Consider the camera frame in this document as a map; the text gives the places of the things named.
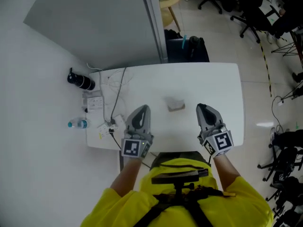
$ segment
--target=white floor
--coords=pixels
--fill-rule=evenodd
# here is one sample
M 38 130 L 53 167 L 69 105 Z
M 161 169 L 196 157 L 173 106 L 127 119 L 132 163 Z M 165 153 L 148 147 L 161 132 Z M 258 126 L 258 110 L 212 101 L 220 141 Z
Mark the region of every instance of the white floor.
M 207 2 L 201 10 L 197 9 L 202 0 L 181 0 L 173 6 L 173 10 L 181 27 L 181 35 L 192 35 L 202 37 L 205 41 L 210 62 L 234 62 L 239 66 L 242 81 L 242 91 L 245 104 L 245 139 L 241 147 L 228 152 L 228 157 L 238 169 L 240 174 L 264 197 L 270 196 L 275 190 L 270 188 L 268 182 L 262 178 L 267 176 L 268 170 L 257 169 L 258 164 L 271 162 L 272 151 L 268 148 L 269 132 L 277 121 L 272 115 L 271 105 L 275 96 L 285 96 L 291 91 L 296 83 L 293 82 L 292 72 L 302 72 L 298 56 L 282 57 L 282 54 L 271 53 L 277 45 L 270 45 L 266 35 L 258 32 L 261 44 L 267 58 L 268 69 L 271 79 L 272 97 L 269 93 L 269 82 L 267 69 L 262 56 L 260 45 L 256 43 L 253 33 L 248 30 L 244 38 L 240 38 L 240 31 L 243 24 L 240 21 L 230 20 L 231 15 L 238 15 L 238 12 L 228 13 L 223 10 L 220 15 L 217 8 Z M 262 11 L 270 11 L 270 3 L 264 1 Z M 269 20 L 273 23 L 277 16 L 272 15 Z M 177 30 L 173 22 L 166 29 Z M 283 38 L 291 41 L 289 34 Z M 278 99 L 274 102 L 273 110 L 280 120 L 284 130 L 289 128 L 295 130 L 296 122 L 300 127 L 302 115 L 297 111 L 300 108 L 301 99 L 285 100 L 284 105 L 278 107 Z M 140 175 L 147 173 L 148 168 L 142 166 Z M 293 174 L 300 177 L 303 173 L 298 172 L 297 167 Z

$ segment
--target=white wall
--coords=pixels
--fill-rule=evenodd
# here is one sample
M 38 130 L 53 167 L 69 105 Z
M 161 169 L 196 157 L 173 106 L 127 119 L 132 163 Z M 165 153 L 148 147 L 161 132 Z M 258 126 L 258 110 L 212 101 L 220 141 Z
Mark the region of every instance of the white wall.
M 67 128 L 80 62 L 23 20 L 35 0 L 0 0 L 0 226 L 79 226 L 117 173 L 116 153 Z

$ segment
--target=power strip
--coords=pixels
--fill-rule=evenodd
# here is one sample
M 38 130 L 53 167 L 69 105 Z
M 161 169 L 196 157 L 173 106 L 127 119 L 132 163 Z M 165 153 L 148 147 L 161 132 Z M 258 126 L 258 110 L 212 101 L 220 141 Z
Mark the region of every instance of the power strip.
M 105 138 L 105 137 L 108 137 L 110 136 L 109 134 L 109 129 L 112 129 L 114 131 L 117 131 L 119 128 L 120 129 L 125 129 L 126 128 L 126 125 L 125 125 L 125 122 L 122 118 L 122 115 L 121 114 L 118 114 L 115 118 L 115 124 L 109 126 L 108 123 L 104 123 L 102 125 L 100 125 L 99 127 L 97 127 L 97 129 L 99 130 L 99 137 L 100 137 L 100 140 Z

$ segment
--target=water bottle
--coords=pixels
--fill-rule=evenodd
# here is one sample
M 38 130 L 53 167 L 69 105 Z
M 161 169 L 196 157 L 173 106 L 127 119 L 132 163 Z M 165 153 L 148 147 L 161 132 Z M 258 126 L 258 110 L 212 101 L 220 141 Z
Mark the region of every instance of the water bottle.
M 74 118 L 68 122 L 69 128 L 86 129 L 89 127 L 89 123 L 84 118 Z

